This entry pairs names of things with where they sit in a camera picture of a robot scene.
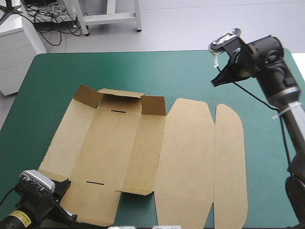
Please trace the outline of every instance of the cable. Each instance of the cable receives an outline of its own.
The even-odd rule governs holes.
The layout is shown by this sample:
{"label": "cable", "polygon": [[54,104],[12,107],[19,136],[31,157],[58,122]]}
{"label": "cable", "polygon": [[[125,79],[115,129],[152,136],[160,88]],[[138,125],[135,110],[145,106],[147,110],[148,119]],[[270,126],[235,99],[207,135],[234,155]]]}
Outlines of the cable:
{"label": "cable", "polygon": [[[28,9],[26,9],[26,11],[27,11],[27,12],[35,12],[34,15],[29,14],[32,18],[34,18],[34,22],[36,22],[36,20],[37,20],[38,22],[42,22],[42,21],[39,20],[38,18],[41,18],[42,20],[44,20],[45,22],[47,22],[42,16],[39,16],[38,14],[43,15],[43,16],[49,16],[49,17],[51,17],[51,23],[59,24],[60,22],[64,22],[64,21],[63,21],[64,19],[62,19],[62,18],[61,18],[61,21],[58,22],[58,21],[56,20],[56,17],[54,16],[54,14],[53,14],[52,12],[49,12],[49,11],[47,11],[47,10],[41,10],[41,9],[39,9],[39,7],[38,7],[37,9],[34,9],[34,8],[32,8],[32,7],[28,7]],[[78,30],[80,30],[80,28],[81,28],[80,26],[79,26],[75,31],[72,31],[72,30],[70,30],[70,28],[69,28],[69,27],[67,26],[67,24],[65,23],[65,26],[67,27],[67,29],[68,29],[70,32],[64,32],[64,31],[61,31],[60,28],[59,28],[59,30],[54,29],[53,24],[51,24],[51,28],[49,28],[49,29],[47,29],[47,30],[43,30],[43,29],[40,28],[39,26],[35,26],[34,23],[33,23],[28,17],[22,15],[21,13],[17,13],[17,12],[13,12],[13,11],[10,11],[10,12],[12,12],[12,13],[14,13],[14,14],[18,14],[18,15],[24,17],[25,19],[27,19],[31,24],[33,24],[33,26],[34,26],[34,27],[37,29],[37,31],[41,34],[41,36],[43,37],[43,39],[44,39],[48,44],[50,44],[50,45],[52,45],[52,46],[59,46],[59,45],[61,44],[61,42],[62,42],[62,35],[61,35],[61,34],[62,34],[62,33],[65,33],[65,34],[73,34],[74,36],[80,36],[80,35],[81,35],[81,31],[80,31],[80,34],[75,34]],[[48,41],[48,39],[46,39],[46,37],[43,35],[44,33],[47,33],[47,32],[50,32],[50,31],[57,31],[57,32],[60,33],[60,41],[59,41],[58,44],[51,43],[51,42]]]}
{"label": "cable", "polygon": [[8,193],[3,197],[3,199],[1,200],[1,202],[0,202],[0,206],[2,205],[2,203],[4,202],[4,200],[6,199],[6,197],[8,197],[9,196],[9,194],[12,192],[12,191],[14,191],[15,190],[15,187],[14,188],[12,188],[10,191],[8,191]]}
{"label": "cable", "polygon": [[[223,77],[227,78],[226,75],[223,74],[223,72],[220,70],[220,68],[217,66],[217,70],[219,71],[220,74],[222,74]],[[249,92],[248,90],[246,90],[245,88],[243,88],[241,85],[239,85],[236,82],[232,82],[233,84],[235,84],[237,87],[239,87],[240,89],[242,89],[244,92],[248,93],[249,95],[251,95],[254,99],[256,99],[257,101],[260,101],[262,104],[264,104],[265,106],[267,106],[269,109],[277,111],[278,113],[280,113],[279,109],[270,106],[268,103],[266,103],[265,101],[261,100],[260,98],[258,98],[257,96],[255,96],[254,94],[252,94],[251,92]],[[293,173],[291,171],[291,159],[290,159],[290,153],[289,153],[289,149],[288,149],[288,145],[287,145],[287,139],[286,139],[286,134],[285,134],[285,128],[284,128],[284,122],[283,122],[283,118],[282,116],[279,116],[280,119],[280,124],[281,124],[281,130],[282,130],[282,137],[283,137],[283,143],[284,143],[284,147],[285,147],[285,152],[286,152],[286,157],[287,157],[287,162],[288,162],[288,170],[290,173],[290,177],[293,178]]]}

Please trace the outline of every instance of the desk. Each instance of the desk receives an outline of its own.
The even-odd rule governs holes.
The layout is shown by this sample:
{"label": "desk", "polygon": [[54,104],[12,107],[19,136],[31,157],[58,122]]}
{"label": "desk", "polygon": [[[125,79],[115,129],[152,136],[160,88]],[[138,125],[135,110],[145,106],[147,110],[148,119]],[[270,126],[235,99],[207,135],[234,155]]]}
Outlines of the desk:
{"label": "desk", "polygon": [[[305,82],[288,50],[285,60],[305,90]],[[226,55],[219,62],[223,67]],[[0,131],[0,196],[18,182],[20,172],[39,167],[73,94],[84,83],[93,89],[164,95],[167,111],[177,98],[206,101],[213,118],[217,104],[233,108],[244,125],[249,202],[245,227],[295,225],[297,220],[284,189],[287,161],[279,121],[271,118],[274,111],[233,84],[213,88],[210,80],[217,75],[213,66],[214,59],[208,51],[36,56]],[[264,98],[255,79],[243,81],[241,85]],[[304,94],[301,102],[305,104]],[[13,210],[17,200],[17,194],[7,199],[1,207],[1,218]],[[156,223],[153,194],[147,197],[122,194],[116,225],[148,227]],[[212,213],[206,227],[213,227]]]}

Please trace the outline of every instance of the drawer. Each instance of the drawer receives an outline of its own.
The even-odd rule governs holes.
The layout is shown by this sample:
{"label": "drawer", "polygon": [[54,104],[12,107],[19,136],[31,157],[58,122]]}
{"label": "drawer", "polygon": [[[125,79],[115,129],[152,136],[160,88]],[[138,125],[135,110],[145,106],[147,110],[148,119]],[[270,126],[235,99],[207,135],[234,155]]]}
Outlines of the drawer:
{"label": "drawer", "polygon": [[0,53],[0,69],[32,61],[34,56],[36,52],[31,45]]}
{"label": "drawer", "polygon": [[0,91],[4,95],[19,91],[32,61],[0,70]]}
{"label": "drawer", "polygon": [[24,31],[0,36],[0,53],[31,45]]}

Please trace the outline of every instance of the gray floor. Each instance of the gray floor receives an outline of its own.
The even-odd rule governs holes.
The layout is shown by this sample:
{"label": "gray floor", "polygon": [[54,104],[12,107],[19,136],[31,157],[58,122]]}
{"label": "gray floor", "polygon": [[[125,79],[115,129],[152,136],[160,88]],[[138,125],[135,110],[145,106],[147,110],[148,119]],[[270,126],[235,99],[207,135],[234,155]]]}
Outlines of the gray floor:
{"label": "gray floor", "polygon": [[[82,0],[88,14],[98,14],[102,0]],[[245,41],[266,35],[280,38],[291,52],[305,52],[305,0],[139,0],[143,31],[135,23],[90,27],[90,36],[63,36],[48,52],[130,52],[206,49],[231,28]],[[117,12],[133,10],[133,0],[117,0]],[[57,33],[46,34],[52,43]],[[0,127],[14,96],[0,96]]]}

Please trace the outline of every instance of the cardboard flap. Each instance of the cardboard flap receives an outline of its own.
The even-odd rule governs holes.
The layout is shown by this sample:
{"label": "cardboard flap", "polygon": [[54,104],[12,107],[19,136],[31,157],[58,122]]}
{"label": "cardboard flap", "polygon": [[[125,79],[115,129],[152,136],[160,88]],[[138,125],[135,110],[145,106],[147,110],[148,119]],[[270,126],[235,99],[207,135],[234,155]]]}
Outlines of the cardboard flap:
{"label": "cardboard flap", "polygon": [[110,110],[119,113],[141,113],[142,107],[139,98],[103,94],[98,109]]}
{"label": "cardboard flap", "polygon": [[212,202],[155,192],[158,225],[180,225],[182,229],[202,229]]}
{"label": "cardboard flap", "polygon": [[45,172],[69,177],[96,109],[71,100],[39,167]]}
{"label": "cardboard flap", "polygon": [[108,226],[114,223],[120,196],[114,187],[72,180],[61,206],[77,214],[78,222]]}
{"label": "cardboard flap", "polygon": [[163,96],[141,96],[141,105],[144,115],[166,115]]}
{"label": "cardboard flap", "polygon": [[152,193],[151,190],[139,190],[139,189],[134,189],[134,188],[120,188],[117,191],[118,192],[125,192],[125,193],[141,195],[141,196],[147,196],[147,195]]}
{"label": "cardboard flap", "polygon": [[73,99],[96,108],[102,98],[102,94],[96,90],[81,84],[77,89]]}
{"label": "cardboard flap", "polygon": [[123,96],[123,97],[132,97],[132,98],[138,98],[140,99],[141,96],[145,95],[145,93],[140,92],[128,92],[128,91],[120,91],[120,90],[113,90],[113,89],[101,89],[98,92],[103,94],[111,94],[116,96]]}
{"label": "cardboard flap", "polygon": [[219,104],[215,129],[215,228],[242,228],[248,210],[243,125],[235,111]]}
{"label": "cardboard flap", "polygon": [[141,115],[121,191],[152,193],[157,173],[165,116]]}
{"label": "cardboard flap", "polygon": [[[178,225],[192,221],[193,227],[203,228],[214,195],[214,129],[206,103],[176,100],[166,118],[154,188],[157,216],[164,219],[159,224],[176,219]],[[186,200],[182,205],[189,214],[169,210],[179,206],[178,199]],[[205,212],[190,220],[192,209]]]}

